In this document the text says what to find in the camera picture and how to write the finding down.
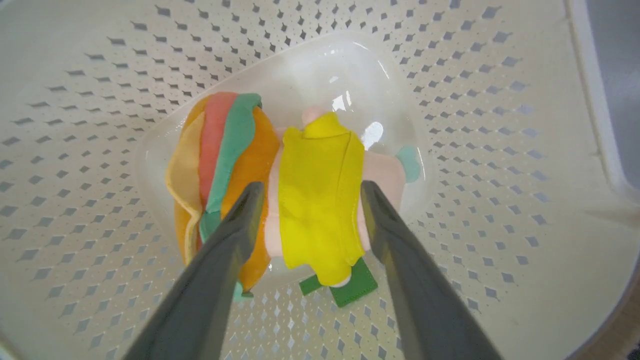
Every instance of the orange felt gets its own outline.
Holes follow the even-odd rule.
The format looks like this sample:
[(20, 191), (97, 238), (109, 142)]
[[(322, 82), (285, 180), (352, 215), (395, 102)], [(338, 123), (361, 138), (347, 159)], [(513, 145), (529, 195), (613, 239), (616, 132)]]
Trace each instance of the orange felt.
[(249, 183), (254, 181), (264, 183), (264, 203), (255, 247), (239, 274), (244, 291), (249, 291), (260, 280), (271, 261), (264, 244), (264, 222), (269, 212), (266, 189), (268, 188), (271, 165), (280, 146), (273, 125), (262, 109), (254, 108), (253, 118), (255, 120), (255, 136), (249, 147), (236, 161), (221, 207), (221, 217), (224, 218)]

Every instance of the white colander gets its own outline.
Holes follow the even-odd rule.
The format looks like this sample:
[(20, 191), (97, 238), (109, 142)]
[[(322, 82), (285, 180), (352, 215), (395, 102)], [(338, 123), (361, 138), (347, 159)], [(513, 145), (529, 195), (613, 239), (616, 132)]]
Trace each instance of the white colander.
[[(586, 17), (580, 0), (0, 0), (0, 358), (125, 354), (184, 268), (163, 177), (185, 111), (252, 89), (283, 124), (321, 103), (383, 152), (420, 149), (402, 216), (506, 359), (624, 358), (640, 211)], [(402, 359), (367, 262), (379, 289), (343, 309), (274, 262), (221, 358)]]

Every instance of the green felt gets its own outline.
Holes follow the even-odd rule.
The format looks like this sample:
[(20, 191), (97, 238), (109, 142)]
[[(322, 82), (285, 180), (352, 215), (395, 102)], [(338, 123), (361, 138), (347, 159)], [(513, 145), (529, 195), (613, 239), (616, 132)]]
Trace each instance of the green felt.
[(378, 288), (364, 259), (360, 258), (351, 268), (351, 280), (340, 288), (331, 288), (333, 299), (338, 307), (344, 307)]
[(220, 225), (220, 208), (227, 193), (234, 165), (255, 136), (253, 109), (256, 106), (262, 107), (260, 95), (240, 94), (236, 97), (227, 114), (225, 133), (220, 143), (220, 153), (216, 160), (216, 171), (213, 174), (211, 191), (207, 199), (206, 210), (200, 218), (202, 242), (207, 241), (209, 235)]
[[(300, 282), (300, 290), (302, 295), (310, 293), (321, 288), (322, 285), (318, 281), (318, 276), (313, 275), (308, 279)], [(340, 288), (330, 288), (333, 299), (338, 307), (344, 307), (358, 300), (366, 294), (373, 292), (378, 288), (378, 283), (371, 275), (364, 259), (360, 258), (353, 267), (351, 267), (351, 280), (345, 286)]]
[(302, 295), (309, 295), (312, 292), (322, 288), (322, 284), (318, 281), (318, 276), (313, 275), (312, 277), (302, 280), (300, 282), (300, 290), (302, 290)]

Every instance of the felt toy food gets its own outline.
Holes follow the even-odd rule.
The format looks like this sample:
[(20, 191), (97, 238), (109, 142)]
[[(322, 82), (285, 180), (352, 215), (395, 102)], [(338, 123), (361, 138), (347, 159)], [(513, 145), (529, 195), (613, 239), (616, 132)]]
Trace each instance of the felt toy food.
[[(182, 128), (166, 184), (175, 199), (176, 235), (185, 264), (250, 182), (262, 182), (267, 190), (236, 300), (241, 294), (251, 296), (275, 256), (283, 256), (289, 268), (310, 265), (318, 285), (348, 284), (356, 264), (353, 269), (363, 270), (354, 274), (371, 277), (361, 260), (371, 248), (360, 199), (362, 180), (375, 181), (399, 207), (406, 167), (398, 158), (365, 151), (336, 113), (311, 107), (302, 125), (302, 130), (276, 133), (259, 95), (220, 92), (199, 101)], [(367, 281), (375, 289), (375, 280)]]

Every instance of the green felt piece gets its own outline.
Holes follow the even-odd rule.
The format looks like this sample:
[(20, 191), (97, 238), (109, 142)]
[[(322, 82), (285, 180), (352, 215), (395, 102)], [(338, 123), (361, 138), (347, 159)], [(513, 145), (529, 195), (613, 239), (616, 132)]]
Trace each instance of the green felt piece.
[(311, 294), (319, 288), (322, 288), (322, 285), (318, 281), (317, 275), (313, 275), (312, 277), (300, 282), (300, 290), (302, 290), (302, 295), (305, 296)]
[(378, 288), (364, 259), (358, 259), (351, 268), (351, 280), (340, 288), (331, 288), (333, 299), (338, 307), (344, 307)]

